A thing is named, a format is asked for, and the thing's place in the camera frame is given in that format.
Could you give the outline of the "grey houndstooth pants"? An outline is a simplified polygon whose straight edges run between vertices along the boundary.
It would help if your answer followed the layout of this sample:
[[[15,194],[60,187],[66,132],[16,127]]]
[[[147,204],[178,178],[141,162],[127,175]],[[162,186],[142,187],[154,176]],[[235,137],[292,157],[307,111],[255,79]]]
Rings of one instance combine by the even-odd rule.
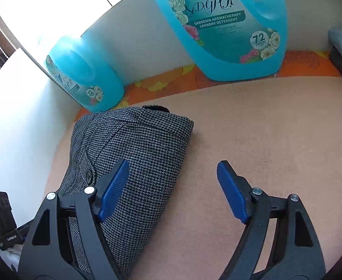
[[[123,193],[101,228],[128,276],[161,218],[182,168],[194,123],[159,105],[87,114],[74,125],[59,196],[97,185],[121,159],[129,163]]]

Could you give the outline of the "left blue detergent bottle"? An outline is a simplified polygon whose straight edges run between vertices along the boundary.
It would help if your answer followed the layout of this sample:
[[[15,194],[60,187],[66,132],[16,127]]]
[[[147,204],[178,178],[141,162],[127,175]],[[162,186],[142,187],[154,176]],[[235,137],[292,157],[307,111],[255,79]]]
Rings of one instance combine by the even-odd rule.
[[[80,37],[63,36],[46,55],[45,67],[54,81],[89,112],[113,108],[124,85],[95,47]]]

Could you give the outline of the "blue detergent bottle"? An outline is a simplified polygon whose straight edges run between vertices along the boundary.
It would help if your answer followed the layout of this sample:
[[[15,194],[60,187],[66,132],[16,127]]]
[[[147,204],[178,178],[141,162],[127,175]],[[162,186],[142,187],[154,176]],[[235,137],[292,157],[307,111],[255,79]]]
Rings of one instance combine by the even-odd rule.
[[[275,74],[287,46],[285,0],[155,0],[197,67],[230,82]]]
[[[80,37],[63,36],[46,55],[45,67],[54,81],[89,112],[113,108],[124,85],[95,47]]]

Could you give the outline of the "middle blue detergent bottle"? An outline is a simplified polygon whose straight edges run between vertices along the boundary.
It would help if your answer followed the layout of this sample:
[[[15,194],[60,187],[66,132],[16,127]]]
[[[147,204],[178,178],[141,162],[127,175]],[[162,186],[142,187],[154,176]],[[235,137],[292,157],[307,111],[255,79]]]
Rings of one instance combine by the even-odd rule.
[[[155,0],[197,67],[230,82],[275,74],[287,46],[285,0]]]

